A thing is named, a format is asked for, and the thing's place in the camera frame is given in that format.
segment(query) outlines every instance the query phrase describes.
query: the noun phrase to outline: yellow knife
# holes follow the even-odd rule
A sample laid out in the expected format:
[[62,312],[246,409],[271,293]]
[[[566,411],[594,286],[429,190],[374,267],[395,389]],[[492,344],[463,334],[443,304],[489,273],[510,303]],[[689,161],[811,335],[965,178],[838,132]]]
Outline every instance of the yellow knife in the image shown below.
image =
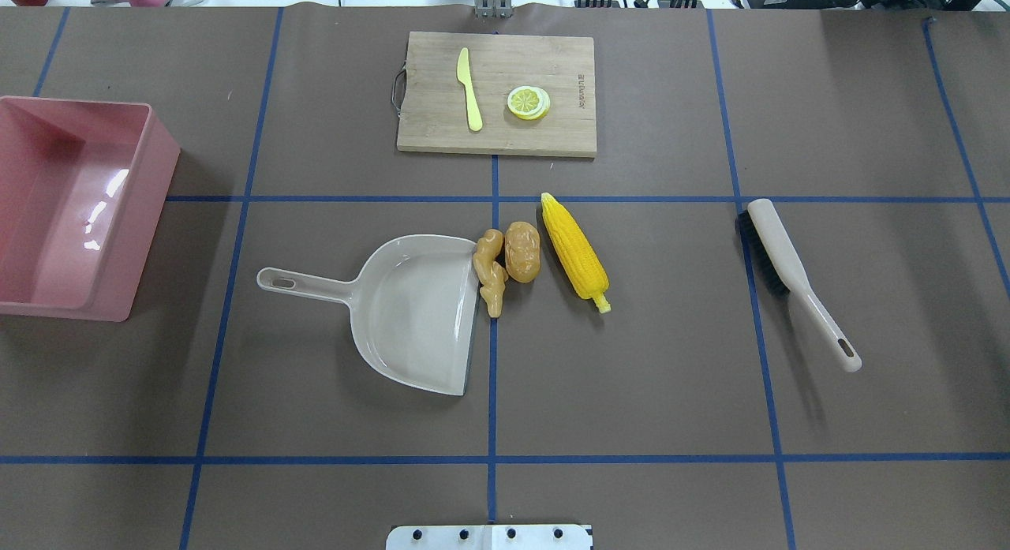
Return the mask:
[[460,60],[456,62],[456,78],[463,84],[463,89],[467,90],[467,125],[474,132],[480,132],[484,127],[484,121],[481,118],[481,109],[477,108],[474,82],[470,79],[470,49],[467,47],[460,50]]

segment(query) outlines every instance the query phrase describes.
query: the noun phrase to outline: black bristles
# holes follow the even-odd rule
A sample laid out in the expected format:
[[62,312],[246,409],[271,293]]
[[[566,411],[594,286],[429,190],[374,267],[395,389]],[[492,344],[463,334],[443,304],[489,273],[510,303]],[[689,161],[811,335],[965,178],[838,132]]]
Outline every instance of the black bristles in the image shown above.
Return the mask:
[[753,220],[750,219],[750,213],[746,211],[740,213],[737,223],[740,227],[740,237],[747,244],[750,244],[750,263],[753,263],[755,269],[761,270],[761,277],[765,280],[768,291],[776,296],[786,296],[789,294],[789,288],[786,287],[782,278],[779,277],[779,272],[777,272],[774,263],[772,263],[772,256],[768,255],[765,243],[762,243],[761,234],[758,234]]

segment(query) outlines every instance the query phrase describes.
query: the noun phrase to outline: pink bin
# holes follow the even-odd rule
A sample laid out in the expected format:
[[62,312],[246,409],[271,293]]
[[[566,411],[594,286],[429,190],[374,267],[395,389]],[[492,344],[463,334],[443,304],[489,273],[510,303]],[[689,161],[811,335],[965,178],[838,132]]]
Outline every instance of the pink bin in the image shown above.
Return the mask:
[[178,158],[147,104],[0,97],[0,313],[129,317]]

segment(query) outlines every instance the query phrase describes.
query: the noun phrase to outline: lemon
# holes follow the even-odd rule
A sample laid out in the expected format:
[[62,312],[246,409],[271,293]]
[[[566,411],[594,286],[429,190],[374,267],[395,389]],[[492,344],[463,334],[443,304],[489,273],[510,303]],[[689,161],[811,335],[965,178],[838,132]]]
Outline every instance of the lemon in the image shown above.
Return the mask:
[[508,93],[508,109],[517,118],[534,121],[543,118],[550,109],[547,91],[535,86],[520,86]]

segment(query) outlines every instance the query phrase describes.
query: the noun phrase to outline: corn cob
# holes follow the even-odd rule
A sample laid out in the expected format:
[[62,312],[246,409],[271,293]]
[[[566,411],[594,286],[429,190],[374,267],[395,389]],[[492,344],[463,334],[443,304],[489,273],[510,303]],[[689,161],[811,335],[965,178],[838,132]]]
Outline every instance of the corn cob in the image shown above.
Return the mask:
[[610,280],[586,240],[586,234],[582,233],[568,209],[550,194],[540,195],[540,206],[543,208],[543,225],[547,227],[550,243],[554,245],[572,288],[579,298],[592,299],[600,313],[609,312],[610,303],[603,294],[610,289]]

